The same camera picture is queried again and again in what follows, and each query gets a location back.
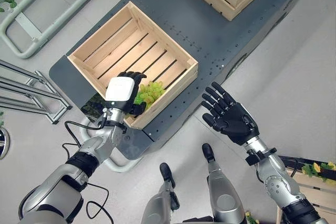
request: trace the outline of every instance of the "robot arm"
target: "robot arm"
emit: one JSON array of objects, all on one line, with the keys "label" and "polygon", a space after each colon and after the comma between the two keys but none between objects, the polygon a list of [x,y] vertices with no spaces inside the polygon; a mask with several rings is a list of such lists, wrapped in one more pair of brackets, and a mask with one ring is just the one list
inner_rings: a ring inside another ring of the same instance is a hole
[{"label": "robot arm", "polygon": [[72,223],[83,205],[80,192],[125,133],[124,116],[144,112],[145,103],[133,103],[141,79],[145,77],[138,72],[123,72],[111,79],[106,92],[101,134],[85,141],[78,152],[25,197],[19,208],[20,224]]},{"label": "robot arm", "polygon": [[245,148],[246,162],[256,166],[267,194],[292,224],[327,224],[300,192],[296,181],[287,174],[282,160],[275,154],[277,150],[268,148],[260,139],[258,126],[246,109],[218,83],[213,82],[212,87],[215,90],[205,89],[209,95],[202,95],[206,100],[202,106],[211,113],[203,115],[205,122]]}]

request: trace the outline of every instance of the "yellow flower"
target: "yellow flower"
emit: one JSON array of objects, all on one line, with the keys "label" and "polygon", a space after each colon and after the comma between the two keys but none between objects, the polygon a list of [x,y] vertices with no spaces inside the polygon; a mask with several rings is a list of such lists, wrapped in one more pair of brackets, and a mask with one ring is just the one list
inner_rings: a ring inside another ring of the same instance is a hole
[{"label": "yellow flower", "polygon": [[333,166],[333,167],[331,168],[332,170],[336,170],[336,165],[335,165],[333,162],[329,161],[329,162],[328,162],[328,165]]},{"label": "yellow flower", "polygon": [[321,172],[321,167],[320,167],[318,164],[316,164],[315,162],[314,162],[314,164],[313,164],[313,167],[314,167],[314,169],[315,169],[318,173]]}]

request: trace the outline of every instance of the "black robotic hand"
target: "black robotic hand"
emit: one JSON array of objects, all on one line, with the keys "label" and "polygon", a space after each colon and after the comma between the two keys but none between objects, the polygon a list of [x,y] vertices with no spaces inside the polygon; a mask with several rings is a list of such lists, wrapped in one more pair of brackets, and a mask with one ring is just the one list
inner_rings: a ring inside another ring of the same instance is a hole
[{"label": "black robotic hand", "polygon": [[227,135],[234,143],[243,145],[252,137],[259,135],[256,122],[245,108],[236,102],[218,83],[213,82],[212,87],[202,94],[201,105],[211,114],[204,114],[204,121],[214,130]]},{"label": "black robotic hand", "polygon": [[146,103],[134,104],[142,78],[147,78],[140,72],[121,72],[112,78],[106,92],[107,108],[122,110],[125,114],[141,115]]}]

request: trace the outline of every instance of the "green grapes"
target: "green grapes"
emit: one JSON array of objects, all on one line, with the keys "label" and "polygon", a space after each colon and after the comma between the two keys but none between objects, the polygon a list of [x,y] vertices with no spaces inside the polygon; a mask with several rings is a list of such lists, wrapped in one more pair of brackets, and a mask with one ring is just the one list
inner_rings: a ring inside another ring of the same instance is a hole
[{"label": "green grapes", "polygon": [[164,92],[162,81],[150,81],[147,86],[141,84],[140,91],[136,95],[134,103],[140,104],[146,102],[146,109],[148,109]]}]

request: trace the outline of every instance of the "gray table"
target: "gray table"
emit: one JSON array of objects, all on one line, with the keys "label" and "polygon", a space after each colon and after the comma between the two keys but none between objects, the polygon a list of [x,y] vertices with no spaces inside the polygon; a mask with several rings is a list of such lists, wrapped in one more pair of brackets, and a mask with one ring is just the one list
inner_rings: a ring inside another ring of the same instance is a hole
[{"label": "gray table", "polygon": [[297,0],[254,0],[232,22],[203,0],[121,0],[49,71],[51,79],[79,108],[96,91],[66,56],[128,1],[135,3],[199,62],[197,79],[165,110],[142,131],[128,129],[118,149],[126,158],[137,159],[161,148],[197,108],[205,87],[212,81],[222,83]]}]

